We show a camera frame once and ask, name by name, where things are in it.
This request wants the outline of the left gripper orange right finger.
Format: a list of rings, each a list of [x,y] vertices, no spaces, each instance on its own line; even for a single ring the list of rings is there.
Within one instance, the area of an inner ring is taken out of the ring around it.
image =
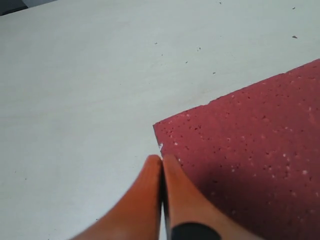
[[[191,182],[174,155],[163,157],[168,240],[260,240],[215,207]]]

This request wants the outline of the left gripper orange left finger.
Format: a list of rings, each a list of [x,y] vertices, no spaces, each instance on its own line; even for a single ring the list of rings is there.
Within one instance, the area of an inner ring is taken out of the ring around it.
[[[74,240],[157,240],[161,224],[162,160],[149,155],[136,180],[103,217]]]

